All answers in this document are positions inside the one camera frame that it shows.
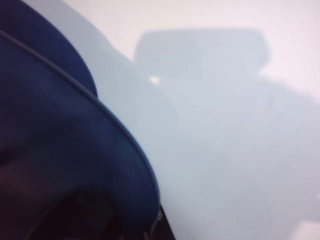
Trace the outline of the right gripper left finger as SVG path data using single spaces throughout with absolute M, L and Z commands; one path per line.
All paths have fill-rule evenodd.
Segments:
M 119 240 L 120 224 L 107 195 L 84 189 L 64 199 L 32 231 L 33 240 Z

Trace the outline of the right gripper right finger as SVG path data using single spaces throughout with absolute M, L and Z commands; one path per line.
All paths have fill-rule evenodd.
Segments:
M 150 231 L 147 233 L 148 240 L 175 240 L 172 228 L 161 206 Z

